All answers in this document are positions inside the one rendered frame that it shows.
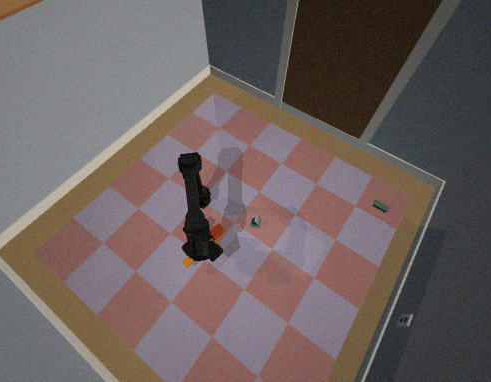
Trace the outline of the small green block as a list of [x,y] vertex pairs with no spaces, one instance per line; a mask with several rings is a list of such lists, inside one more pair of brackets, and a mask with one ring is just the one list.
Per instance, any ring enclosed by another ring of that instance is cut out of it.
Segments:
[[373,206],[381,211],[383,211],[384,213],[387,212],[389,206],[383,204],[382,202],[376,200],[373,204]]

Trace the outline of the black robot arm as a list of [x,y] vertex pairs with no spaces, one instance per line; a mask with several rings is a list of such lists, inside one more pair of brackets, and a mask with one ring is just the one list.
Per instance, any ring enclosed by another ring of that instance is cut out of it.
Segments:
[[[201,155],[198,152],[180,154],[178,166],[185,180],[188,205],[186,222],[184,222],[187,242],[182,246],[182,250],[194,261],[207,260],[209,259],[207,240],[210,235],[210,227],[200,207],[204,209],[211,202],[211,192],[201,182],[199,174],[202,169]],[[189,234],[192,235],[189,236]]]

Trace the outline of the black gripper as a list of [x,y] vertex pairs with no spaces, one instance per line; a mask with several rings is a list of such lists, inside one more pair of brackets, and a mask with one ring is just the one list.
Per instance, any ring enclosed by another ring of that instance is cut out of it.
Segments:
[[212,238],[209,235],[209,239],[207,240],[209,248],[209,259],[214,262],[223,253],[223,249],[213,240],[210,241],[211,239]]

